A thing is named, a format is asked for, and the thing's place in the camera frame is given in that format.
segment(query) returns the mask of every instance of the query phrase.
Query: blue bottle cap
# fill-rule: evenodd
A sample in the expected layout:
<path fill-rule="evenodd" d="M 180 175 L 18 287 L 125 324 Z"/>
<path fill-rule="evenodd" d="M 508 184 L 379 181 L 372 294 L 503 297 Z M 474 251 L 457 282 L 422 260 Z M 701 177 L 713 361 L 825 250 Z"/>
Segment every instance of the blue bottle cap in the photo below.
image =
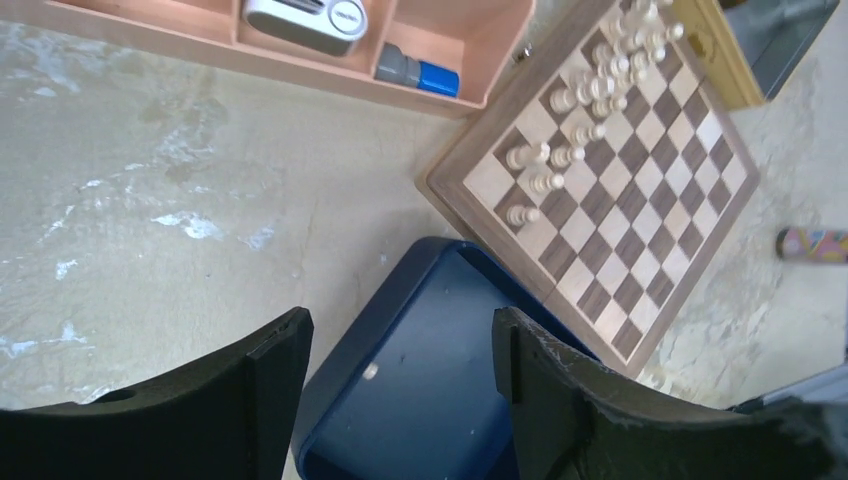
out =
<path fill-rule="evenodd" d="M 456 98 L 459 94 L 459 75 L 456 72 L 432 63 L 424 61 L 420 63 L 421 78 L 418 80 L 420 90 Z"/>

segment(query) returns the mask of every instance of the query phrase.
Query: wooden chessboard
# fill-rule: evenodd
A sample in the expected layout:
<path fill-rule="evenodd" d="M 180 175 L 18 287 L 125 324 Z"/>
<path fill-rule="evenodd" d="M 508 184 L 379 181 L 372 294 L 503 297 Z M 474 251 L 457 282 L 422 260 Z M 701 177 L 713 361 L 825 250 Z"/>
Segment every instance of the wooden chessboard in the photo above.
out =
<path fill-rule="evenodd" d="M 550 108 L 550 94 L 593 68 L 609 21 L 627 5 L 579 2 L 489 108 L 419 179 L 463 233 L 489 249 L 608 366 L 635 376 L 674 320 L 759 175 L 747 148 L 685 42 L 627 92 L 606 119 Z M 673 21 L 669 9 L 664 22 Z M 515 171 L 516 146 L 569 146 L 578 124 L 604 123 L 585 161 Z M 562 190 L 529 188 L 560 172 Z M 506 211 L 537 206 L 542 219 L 513 227 Z"/>

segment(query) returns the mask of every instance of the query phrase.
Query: wooden compartment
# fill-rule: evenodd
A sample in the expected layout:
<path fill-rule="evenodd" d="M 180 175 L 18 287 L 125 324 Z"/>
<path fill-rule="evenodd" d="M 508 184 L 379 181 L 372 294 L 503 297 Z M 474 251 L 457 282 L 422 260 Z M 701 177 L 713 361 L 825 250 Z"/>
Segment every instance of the wooden compartment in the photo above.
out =
<path fill-rule="evenodd" d="M 333 57 L 261 33 L 244 0 L 0 0 L 0 19 L 446 117 L 486 106 L 535 0 L 363 0 L 369 28 Z M 456 71 L 459 98 L 374 79 L 383 45 Z"/>
<path fill-rule="evenodd" d="M 459 98 L 485 105 L 534 0 L 398 0 L 386 42 L 459 74 Z"/>
<path fill-rule="evenodd" d="M 48 3 L 226 44 L 230 43 L 233 1 L 236 0 L 53 0 Z"/>

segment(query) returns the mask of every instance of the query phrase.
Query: blue container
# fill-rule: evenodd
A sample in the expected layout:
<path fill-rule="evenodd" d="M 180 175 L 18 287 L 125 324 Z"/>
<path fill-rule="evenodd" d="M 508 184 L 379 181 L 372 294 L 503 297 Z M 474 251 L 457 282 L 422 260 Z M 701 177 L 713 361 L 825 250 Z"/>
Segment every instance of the blue container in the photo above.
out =
<path fill-rule="evenodd" d="M 592 355 L 476 245 L 416 242 L 304 388 L 301 477 L 518 480 L 492 360 L 493 313 L 506 306 Z"/>

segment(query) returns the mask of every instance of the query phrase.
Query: white paint stain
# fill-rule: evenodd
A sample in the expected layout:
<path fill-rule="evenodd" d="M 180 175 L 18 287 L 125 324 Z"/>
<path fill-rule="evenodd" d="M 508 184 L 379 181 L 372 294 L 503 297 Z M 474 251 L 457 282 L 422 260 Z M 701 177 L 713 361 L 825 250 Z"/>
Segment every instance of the white paint stain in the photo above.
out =
<path fill-rule="evenodd" d="M 202 240 L 212 237 L 216 240 L 224 238 L 224 232 L 211 220 L 194 212 L 177 212 L 161 217 L 153 218 L 156 222 L 167 227 L 182 227 L 183 231 L 191 238 Z"/>
<path fill-rule="evenodd" d="M 59 220 L 56 220 L 55 222 L 53 222 L 53 224 L 50 225 L 50 228 L 48 228 L 47 231 L 44 232 L 44 235 L 41 237 L 41 239 L 37 243 L 41 243 L 44 240 L 47 240 L 47 237 L 49 237 L 50 235 L 53 235 L 53 232 L 64 227 L 65 226 L 65 220 L 68 219 L 68 215 L 70 215 L 71 212 L 74 211 L 74 208 L 76 208 L 74 205 L 69 205 L 69 206 L 65 207 L 65 216 L 63 216 Z"/>
<path fill-rule="evenodd" d="M 80 343 L 87 344 L 88 339 L 81 337 L 74 329 L 74 324 L 67 322 L 62 326 L 62 335 L 59 338 L 49 338 L 47 340 L 24 340 L 20 342 L 10 342 L 6 337 L 0 337 L 0 352 L 6 354 L 9 359 L 14 360 L 20 355 L 23 355 L 38 345 L 50 345 L 57 343 Z"/>
<path fill-rule="evenodd" d="M 270 226 L 262 227 L 247 239 L 239 239 L 242 243 L 250 247 L 254 252 L 258 252 L 265 248 L 271 239 L 274 238 L 274 229 Z"/>
<path fill-rule="evenodd" d="M 42 97 L 55 97 L 56 96 L 56 92 L 54 92 L 53 89 L 50 88 L 50 87 L 41 87 L 33 93 L 35 93 L 36 95 L 41 95 Z"/>
<path fill-rule="evenodd" d="M 68 262 L 59 262 L 56 264 L 56 280 L 64 280 L 65 275 L 68 274 L 68 270 L 71 267 L 79 265 L 76 260 L 71 260 Z"/>

